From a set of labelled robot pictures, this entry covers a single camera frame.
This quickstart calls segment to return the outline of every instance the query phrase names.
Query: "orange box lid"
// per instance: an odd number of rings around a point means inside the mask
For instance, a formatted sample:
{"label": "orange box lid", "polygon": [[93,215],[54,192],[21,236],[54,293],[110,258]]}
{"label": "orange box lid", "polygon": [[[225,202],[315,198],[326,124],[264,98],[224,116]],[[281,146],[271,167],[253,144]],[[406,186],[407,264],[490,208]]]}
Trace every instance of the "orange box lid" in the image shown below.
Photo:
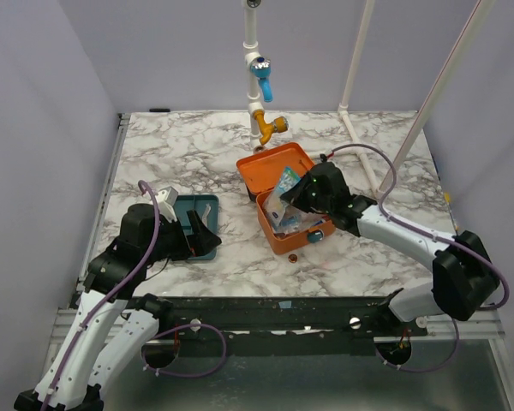
{"label": "orange box lid", "polygon": [[253,194],[272,190],[286,167],[291,167],[303,177],[313,165],[312,159],[297,143],[284,144],[236,162],[236,167]]}

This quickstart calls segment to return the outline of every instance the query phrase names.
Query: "yellow faucet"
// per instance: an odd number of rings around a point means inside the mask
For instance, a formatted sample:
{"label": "yellow faucet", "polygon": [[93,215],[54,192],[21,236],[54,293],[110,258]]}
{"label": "yellow faucet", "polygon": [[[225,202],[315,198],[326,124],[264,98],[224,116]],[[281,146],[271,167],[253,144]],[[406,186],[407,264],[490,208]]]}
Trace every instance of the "yellow faucet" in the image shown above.
{"label": "yellow faucet", "polygon": [[287,119],[283,116],[275,118],[272,122],[267,123],[265,121],[264,110],[254,111],[254,119],[259,124],[259,131],[262,134],[262,137],[259,139],[259,143],[262,146],[271,140],[272,133],[283,133],[289,127]]}

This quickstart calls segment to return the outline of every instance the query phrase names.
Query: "light purple wall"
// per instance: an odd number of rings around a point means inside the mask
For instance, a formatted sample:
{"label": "light purple wall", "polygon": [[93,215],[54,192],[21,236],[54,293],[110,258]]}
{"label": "light purple wall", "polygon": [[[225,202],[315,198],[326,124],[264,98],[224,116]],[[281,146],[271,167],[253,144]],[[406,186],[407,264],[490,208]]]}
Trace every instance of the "light purple wall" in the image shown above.
{"label": "light purple wall", "polygon": [[118,118],[56,0],[0,0],[0,410],[39,379]]}
{"label": "light purple wall", "polygon": [[511,284],[501,318],[514,363],[514,0],[496,2],[425,131],[455,218]]}
{"label": "light purple wall", "polygon": [[[118,111],[245,109],[240,0],[60,0]],[[417,110],[475,0],[378,0],[352,110]],[[268,108],[336,110],[364,0],[263,0]]]}

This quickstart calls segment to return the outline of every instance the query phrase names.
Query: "white pvc pipe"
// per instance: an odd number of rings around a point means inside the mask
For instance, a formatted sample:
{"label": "white pvc pipe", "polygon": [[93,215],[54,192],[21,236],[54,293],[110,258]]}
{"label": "white pvc pipe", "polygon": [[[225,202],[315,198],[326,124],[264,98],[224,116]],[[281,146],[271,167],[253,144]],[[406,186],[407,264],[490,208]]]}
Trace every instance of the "white pvc pipe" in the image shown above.
{"label": "white pvc pipe", "polygon": [[[349,118],[349,113],[345,110],[339,111],[339,115],[343,119],[344,125],[349,130],[350,137],[352,138],[352,141],[355,143],[362,143],[360,140],[360,137],[358,136],[358,133],[354,129],[354,126],[352,125],[352,122]],[[376,196],[377,191],[379,189],[379,182],[377,181],[377,176],[375,175],[374,169],[369,163],[368,155],[363,151],[361,148],[356,148],[356,154],[358,155],[358,158],[360,159],[360,162],[362,163],[363,169],[366,173],[366,177],[368,178],[369,185],[371,186],[371,191]]]}
{"label": "white pvc pipe", "polygon": [[[478,33],[478,30],[481,28],[481,25],[486,20],[489,11],[495,4],[495,0],[478,0],[472,13],[470,14],[469,19],[463,27],[462,32],[459,34],[457,42],[451,49],[451,52],[447,59],[445,60],[444,67],[439,72],[438,78],[433,84],[432,89],[427,95],[424,103],[422,104],[421,109],[419,110],[417,117],[411,126],[411,129],[408,132],[407,137],[403,141],[400,150],[397,152],[396,157],[394,158],[394,168],[396,171],[399,170],[403,161],[406,159],[409,150],[414,145],[417,136],[421,132],[425,123],[430,118],[432,114],[432,110],[435,107],[436,103],[443,91],[445,90],[445,85],[447,81],[452,77],[455,69],[461,61],[461,57],[464,52],[468,49],[470,43]],[[386,173],[385,179],[380,185],[380,191],[385,191],[386,188],[391,184],[392,181],[392,172],[389,170]]]}
{"label": "white pvc pipe", "polygon": [[246,29],[246,45],[252,46],[257,43],[257,10],[251,9],[246,4],[245,1],[242,0],[243,8],[243,25]]}
{"label": "white pvc pipe", "polygon": [[242,0],[243,6],[243,25],[245,29],[245,41],[243,43],[244,62],[248,78],[248,112],[249,123],[251,124],[251,134],[249,135],[249,145],[252,150],[260,146],[259,124],[252,115],[252,106],[260,103],[260,89],[257,77],[249,70],[249,64],[254,56],[259,55],[259,43],[257,43],[257,10],[248,6],[246,0]]}
{"label": "white pvc pipe", "polygon": [[356,38],[356,45],[352,53],[352,60],[350,61],[349,75],[346,79],[344,86],[343,98],[339,105],[339,111],[347,110],[349,107],[350,94],[352,93],[352,87],[354,86],[354,79],[356,78],[356,72],[360,65],[360,59],[362,58],[363,45],[366,42],[366,36],[368,35],[369,22],[371,21],[371,14],[374,12],[375,0],[366,0],[366,7],[363,10],[362,22],[360,23],[360,30],[358,31],[358,37]]}

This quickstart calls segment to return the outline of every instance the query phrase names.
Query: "teal tray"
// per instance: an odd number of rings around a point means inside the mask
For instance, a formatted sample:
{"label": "teal tray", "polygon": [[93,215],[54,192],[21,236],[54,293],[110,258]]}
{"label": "teal tray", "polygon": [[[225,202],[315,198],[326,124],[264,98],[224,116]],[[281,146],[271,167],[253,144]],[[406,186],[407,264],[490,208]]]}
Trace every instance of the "teal tray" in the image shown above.
{"label": "teal tray", "polygon": [[[200,195],[179,195],[173,208],[179,221],[181,222],[182,230],[185,235],[193,234],[190,222],[188,221],[187,211],[196,210],[200,218],[204,215],[206,204],[209,204],[212,209],[207,215],[207,228],[213,233],[217,234],[219,226],[219,198],[213,194],[200,194]],[[209,254],[200,257],[190,257],[190,261],[209,261],[214,259],[217,255],[217,249],[211,251]]]}

